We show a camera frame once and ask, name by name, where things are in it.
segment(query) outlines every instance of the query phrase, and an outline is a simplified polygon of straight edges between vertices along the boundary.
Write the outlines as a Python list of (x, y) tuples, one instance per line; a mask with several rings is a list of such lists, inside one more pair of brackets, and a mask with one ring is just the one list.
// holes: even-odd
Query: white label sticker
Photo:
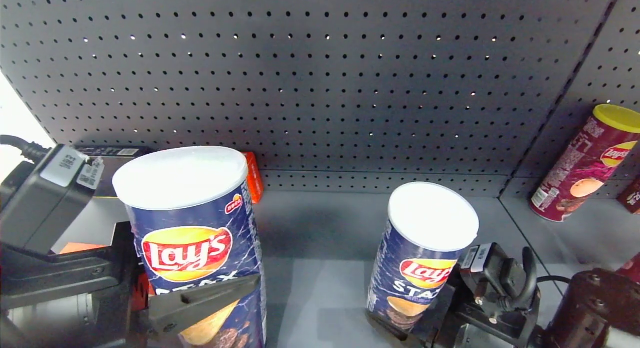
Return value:
[(121, 151), (118, 152), (118, 154), (116, 155), (133, 155), (135, 153), (138, 152), (138, 150), (140, 149), (133, 149), (133, 148), (129, 148), (129, 149), (122, 149)]
[(533, 197), (531, 197), (531, 202), (533, 203), (533, 205), (535, 205), (535, 207), (540, 208), (547, 196), (548, 194), (545, 193), (542, 188), (538, 188), (537, 191), (535, 191)]
[(489, 248), (491, 248), (491, 243), (480, 245), (478, 253), (475, 255), (473, 263), (471, 263), (471, 273), (482, 272), (489, 254)]
[(471, 266), (471, 262), (473, 262), (479, 247), (479, 245), (474, 245), (469, 249), (469, 252), (466, 253), (466, 257), (462, 260), (462, 264), (460, 264), (460, 269), (467, 269)]
[(75, 181), (80, 185), (96, 190), (104, 169), (105, 164), (103, 163), (103, 159), (96, 158), (91, 165), (83, 166), (82, 172), (80, 172), (78, 179)]
[(40, 176), (59, 186), (69, 186), (83, 160), (74, 149), (64, 145), (42, 170)]

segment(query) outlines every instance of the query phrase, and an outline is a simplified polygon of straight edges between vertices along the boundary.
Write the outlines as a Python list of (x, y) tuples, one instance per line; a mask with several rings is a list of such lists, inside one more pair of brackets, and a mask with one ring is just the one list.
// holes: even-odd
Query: blue can label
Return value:
[[(127, 207), (135, 249), (156, 294), (263, 273), (262, 250), (247, 182), (194, 207)], [(265, 285), (186, 329), (186, 346), (263, 347)]]
[(368, 288), (368, 310), (411, 329), (442, 289), (461, 252), (419, 247), (387, 221)]

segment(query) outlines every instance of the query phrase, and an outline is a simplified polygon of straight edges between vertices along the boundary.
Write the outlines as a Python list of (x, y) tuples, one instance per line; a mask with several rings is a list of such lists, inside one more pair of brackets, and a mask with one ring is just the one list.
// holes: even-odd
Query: black box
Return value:
[(116, 197), (112, 186), (112, 177), (116, 170), (131, 159), (155, 151), (150, 147), (126, 145), (75, 145), (74, 149), (92, 158), (101, 157), (104, 162), (104, 171), (94, 197)]

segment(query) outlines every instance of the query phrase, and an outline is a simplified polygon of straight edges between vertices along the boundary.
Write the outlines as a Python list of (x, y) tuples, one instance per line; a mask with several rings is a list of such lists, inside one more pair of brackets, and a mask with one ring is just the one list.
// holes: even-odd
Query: black cable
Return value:
[(23, 138), (18, 138), (13, 135), (0, 135), (0, 144), (3, 145), (11, 145), (12, 147), (16, 147), (20, 150), (27, 149), (29, 146), (29, 142), (24, 140)]
[(562, 275), (545, 275), (544, 277), (537, 278), (537, 282), (549, 282), (555, 280), (557, 282), (563, 282), (569, 284), (571, 282), (570, 278), (562, 277)]
[(522, 305), (533, 296), (538, 286), (536, 280), (536, 260), (533, 256), (533, 250), (530, 247), (522, 248), (522, 266), (526, 274), (522, 291), (515, 298), (507, 295), (498, 299), (498, 305), (505, 311), (512, 311), (514, 308), (522, 307)]
[(512, 306), (514, 307), (521, 306), (529, 298), (531, 298), (533, 296), (533, 293), (535, 293), (536, 291), (536, 287), (538, 286), (536, 282), (536, 260), (533, 256), (533, 250), (530, 247), (522, 248), (522, 266), (527, 277), (521, 293), (517, 297), (515, 297), (512, 302)]
[(0, 135), (0, 144), (11, 145), (12, 147), (16, 147), (20, 149), (22, 156), (33, 161), (34, 163), (38, 163), (42, 158), (44, 158), (47, 152), (50, 150), (48, 148), (42, 147), (42, 145), (36, 143), (35, 141), (27, 142), (23, 138), (18, 138), (13, 135)]

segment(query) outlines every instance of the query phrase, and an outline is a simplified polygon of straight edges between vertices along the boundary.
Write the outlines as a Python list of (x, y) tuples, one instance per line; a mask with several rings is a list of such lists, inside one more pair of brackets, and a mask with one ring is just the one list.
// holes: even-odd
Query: screw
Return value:
[(165, 325), (164, 328), (162, 328), (162, 330), (164, 330), (165, 333), (170, 332), (173, 328), (175, 328), (176, 323), (169, 323), (167, 325)]

